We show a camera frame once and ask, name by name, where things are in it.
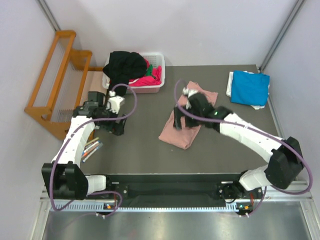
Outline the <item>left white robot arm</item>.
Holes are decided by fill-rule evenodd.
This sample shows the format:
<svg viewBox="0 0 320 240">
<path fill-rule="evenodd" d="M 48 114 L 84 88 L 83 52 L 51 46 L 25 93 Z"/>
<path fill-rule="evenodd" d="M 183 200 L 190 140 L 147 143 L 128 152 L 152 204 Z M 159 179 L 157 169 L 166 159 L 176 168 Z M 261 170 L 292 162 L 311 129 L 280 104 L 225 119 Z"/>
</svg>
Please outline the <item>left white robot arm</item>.
<svg viewBox="0 0 320 240">
<path fill-rule="evenodd" d="M 62 147 L 51 163 L 42 166 L 41 174 L 49 196 L 53 199 L 84 200 L 97 192 L 109 198 L 114 191 L 105 175 L 85 175 L 80 169 L 85 145 L 95 128 L 102 128 L 115 135 L 124 132 L 126 120 L 119 119 L 122 96 L 114 91 L 106 96 L 102 92 L 88 92 L 87 101 L 77 106 L 72 113 L 69 132 Z"/>
</svg>

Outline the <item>pink t shirt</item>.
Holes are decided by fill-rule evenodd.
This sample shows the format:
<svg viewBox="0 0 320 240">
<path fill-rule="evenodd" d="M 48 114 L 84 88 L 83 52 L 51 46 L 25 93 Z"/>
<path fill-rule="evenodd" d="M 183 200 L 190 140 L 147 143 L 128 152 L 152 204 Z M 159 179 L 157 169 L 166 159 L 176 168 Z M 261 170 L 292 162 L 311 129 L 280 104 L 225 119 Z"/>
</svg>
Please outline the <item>pink t shirt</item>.
<svg viewBox="0 0 320 240">
<path fill-rule="evenodd" d="M 198 83 L 193 81 L 189 81 L 189 83 L 187 84 L 187 87 L 189 89 L 195 89 L 200 93 L 204 94 L 208 102 L 210 102 L 213 106 L 217 102 L 217 98 L 218 98 L 217 92 L 204 90 L 199 86 Z M 186 123 L 189 121 L 189 118 L 182 116 L 180 118 L 182 128 L 181 130 L 178 130 L 174 127 L 174 120 L 175 120 L 174 111 L 172 111 L 158 139 L 167 144 L 186 150 L 193 143 L 194 139 L 196 138 L 198 132 L 201 129 L 201 126 L 198 125 L 198 126 L 188 127 Z"/>
</svg>

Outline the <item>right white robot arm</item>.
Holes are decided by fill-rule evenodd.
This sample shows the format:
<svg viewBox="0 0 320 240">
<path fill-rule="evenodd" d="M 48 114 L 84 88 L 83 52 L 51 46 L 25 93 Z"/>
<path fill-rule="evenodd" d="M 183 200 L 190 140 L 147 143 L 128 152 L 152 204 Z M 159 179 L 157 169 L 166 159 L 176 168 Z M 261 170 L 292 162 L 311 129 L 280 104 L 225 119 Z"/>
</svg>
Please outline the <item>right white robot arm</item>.
<svg viewBox="0 0 320 240">
<path fill-rule="evenodd" d="M 262 167 L 243 171 L 236 180 L 226 184 L 222 190 L 226 198 L 245 198 L 252 190 L 267 186 L 285 190 L 304 169 L 297 139 L 269 135 L 230 109 L 213 107 L 206 96 L 195 89 L 184 88 L 182 94 L 186 97 L 186 105 L 173 109 L 176 130 L 205 126 L 238 141 L 266 162 Z"/>
</svg>

